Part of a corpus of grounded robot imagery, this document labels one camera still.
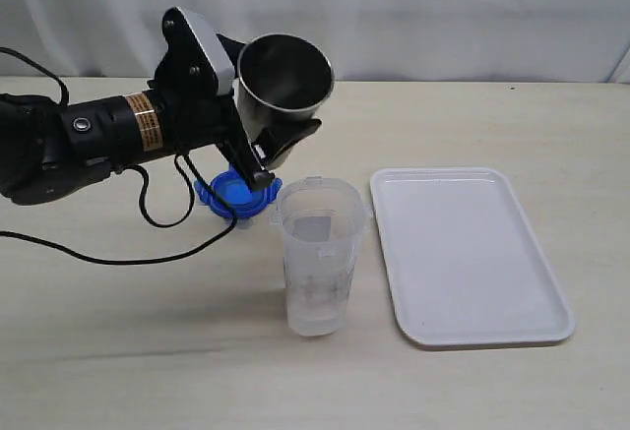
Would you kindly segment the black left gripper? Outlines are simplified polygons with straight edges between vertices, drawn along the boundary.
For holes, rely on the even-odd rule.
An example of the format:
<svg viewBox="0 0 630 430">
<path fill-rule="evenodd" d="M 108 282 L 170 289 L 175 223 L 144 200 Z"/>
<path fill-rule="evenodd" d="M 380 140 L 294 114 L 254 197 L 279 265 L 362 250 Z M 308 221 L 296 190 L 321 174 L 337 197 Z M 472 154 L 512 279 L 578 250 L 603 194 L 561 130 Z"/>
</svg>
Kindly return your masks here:
<svg viewBox="0 0 630 430">
<path fill-rule="evenodd" d="M 238 60 L 245 43 L 216 33 L 221 50 L 217 50 L 215 55 L 215 73 L 222 79 L 231 72 L 234 81 L 229 94 L 211 96 L 188 72 L 183 22 L 176 7 L 163 14 L 161 31 L 166 51 L 149 86 L 165 101 L 166 116 L 177 150 L 184 154 L 214 145 L 251 190 L 269 187 L 274 181 L 274 174 L 267 169 L 280 167 L 291 150 L 313 135 L 322 122 L 311 118 L 263 128 L 254 142 L 257 155 L 234 101 L 233 83 L 239 75 Z"/>
</svg>

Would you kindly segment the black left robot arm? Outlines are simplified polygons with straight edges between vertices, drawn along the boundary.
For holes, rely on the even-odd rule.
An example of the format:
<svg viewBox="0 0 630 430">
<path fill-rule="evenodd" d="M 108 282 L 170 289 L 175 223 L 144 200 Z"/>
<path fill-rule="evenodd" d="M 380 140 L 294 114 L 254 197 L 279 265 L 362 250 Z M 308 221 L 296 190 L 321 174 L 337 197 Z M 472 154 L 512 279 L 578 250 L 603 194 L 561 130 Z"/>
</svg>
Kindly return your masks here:
<svg viewBox="0 0 630 430">
<path fill-rule="evenodd" d="M 71 103 L 1 97 L 1 193 L 20 206 L 53 202 L 113 173 L 216 147 L 253 191 L 270 186 L 293 147 L 320 127 L 334 87 L 313 43 L 270 33 L 246 43 L 199 14 L 168 9 L 167 49 L 145 90 Z"/>
</svg>

